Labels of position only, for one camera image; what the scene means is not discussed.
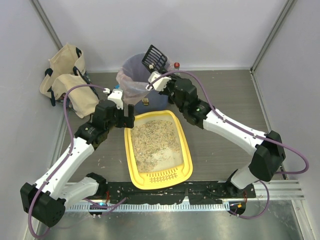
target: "plastic bag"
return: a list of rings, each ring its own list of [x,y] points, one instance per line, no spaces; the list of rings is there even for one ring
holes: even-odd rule
[[[130,57],[116,75],[116,81],[123,90],[123,101],[126,104],[136,105],[150,93],[150,91],[146,90],[146,86],[149,84],[150,72],[142,64],[144,56],[144,53],[140,53]],[[175,69],[174,64],[169,60],[165,68],[167,71]]]

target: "metal floor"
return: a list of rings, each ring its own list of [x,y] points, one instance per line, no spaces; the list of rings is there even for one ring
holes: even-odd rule
[[[257,215],[265,201],[247,203],[245,215]],[[247,220],[226,211],[112,212],[87,218],[88,212],[67,212],[46,240],[302,240],[290,200],[271,201],[268,211]],[[47,227],[38,229],[41,234]]]
[[[212,103],[227,116],[256,130],[267,131],[264,116],[258,101],[256,90],[248,70],[194,71],[200,78]],[[112,89],[117,85],[116,73],[91,73],[90,78],[96,85]],[[198,95],[205,99],[198,87]],[[251,158],[237,145],[225,138],[196,126],[183,118],[174,105],[167,109],[179,118],[190,149],[193,173],[189,180],[226,180],[237,168],[248,163]],[[70,113],[73,132],[88,118],[80,119]],[[62,150],[70,143],[65,136]],[[124,143],[124,129],[114,128],[108,139],[88,157],[77,169],[69,182],[78,182],[88,173],[95,172],[107,181],[130,181]]]

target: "small yellow object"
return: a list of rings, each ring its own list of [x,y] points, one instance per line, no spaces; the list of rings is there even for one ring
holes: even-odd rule
[[[142,104],[143,104],[144,106],[149,106],[149,99],[148,99],[147,97],[143,98],[143,99],[142,99]]]
[[[193,172],[193,165],[187,140],[181,124],[175,114],[168,110],[147,112],[135,116],[134,125],[138,126],[139,123],[144,124],[152,120],[171,121],[176,127],[181,146],[183,163],[161,171],[139,172],[131,140],[131,129],[125,128],[124,143],[130,178],[132,183],[142,190],[162,189],[182,183],[186,181]]]

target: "trash bin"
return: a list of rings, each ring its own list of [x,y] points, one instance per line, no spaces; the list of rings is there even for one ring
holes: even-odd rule
[[[123,90],[123,101],[133,104],[139,114],[164,110],[168,104],[168,96],[160,95],[155,90],[146,90],[150,72],[142,64],[144,55],[141,53],[130,57],[116,75],[119,87]],[[165,68],[168,71],[174,69],[169,61]]]

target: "canvas bag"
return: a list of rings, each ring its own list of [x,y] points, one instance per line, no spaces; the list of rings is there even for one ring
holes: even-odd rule
[[[74,45],[66,44],[49,60],[50,68],[40,85],[40,92],[50,98],[52,106],[63,103],[66,92],[74,86],[90,84],[86,73],[85,56]],[[73,90],[67,99],[67,106],[83,118],[94,113],[99,98],[93,87],[79,87]]]

